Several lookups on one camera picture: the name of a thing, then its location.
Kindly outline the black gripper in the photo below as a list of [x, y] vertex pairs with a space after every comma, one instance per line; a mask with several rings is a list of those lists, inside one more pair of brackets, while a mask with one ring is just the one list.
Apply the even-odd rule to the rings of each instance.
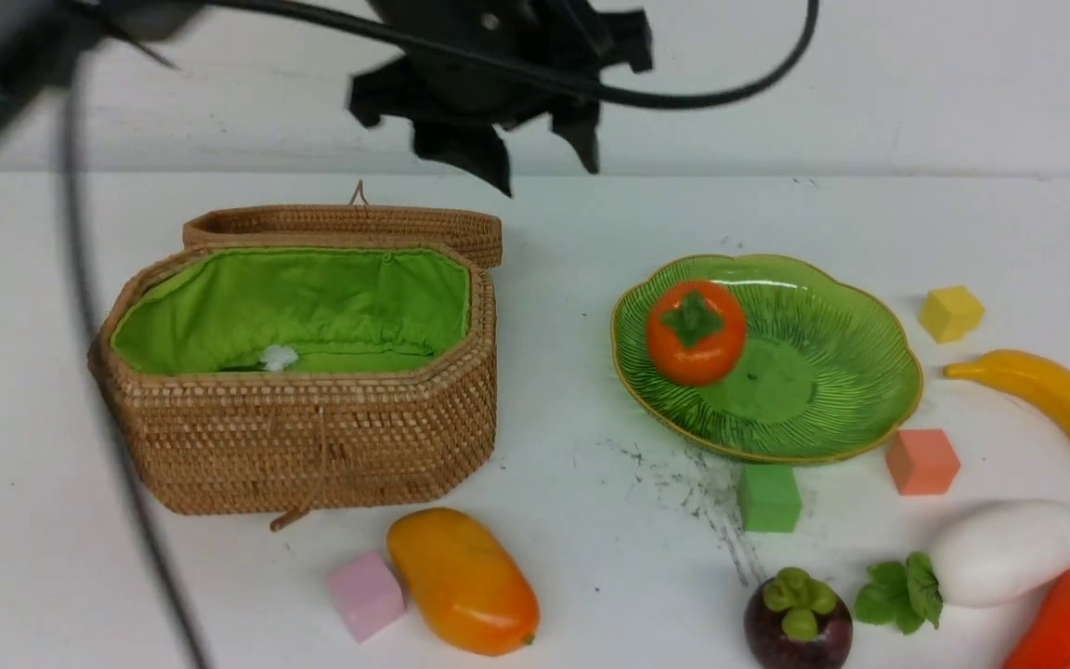
[[[483, 59], [551, 69], [597, 80], [611, 65], [649, 71], [651, 29], [642, 11], [600, 12], [586, 1], [374, 1], [391, 29], [437, 49], [406, 46], [398, 59], [357, 73], [348, 108], [361, 125], [384, 117], [412, 120], [421, 159], [478, 177], [513, 198], [508, 148], [496, 125], [513, 127], [549, 109], [552, 133], [574, 149], [588, 174], [600, 171], [600, 103], [561, 98]], [[449, 52], [441, 54], [446, 47]]]

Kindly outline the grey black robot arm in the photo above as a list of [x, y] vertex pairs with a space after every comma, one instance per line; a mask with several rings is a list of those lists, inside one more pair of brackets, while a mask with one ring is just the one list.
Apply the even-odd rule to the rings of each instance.
[[[0, 132], [47, 88], [71, 89], [78, 59], [116, 41], [149, 57], [204, 1], [0, 1]], [[386, 117], [413, 127], [412, 151], [510, 193], [496, 128], [548, 115], [552, 130], [597, 173], [600, 73], [653, 67], [645, 12], [599, 12], [586, 1], [374, 1], [377, 20], [301, 1], [226, 1], [226, 9], [293, 19], [398, 47], [351, 80], [347, 107], [362, 126]]]

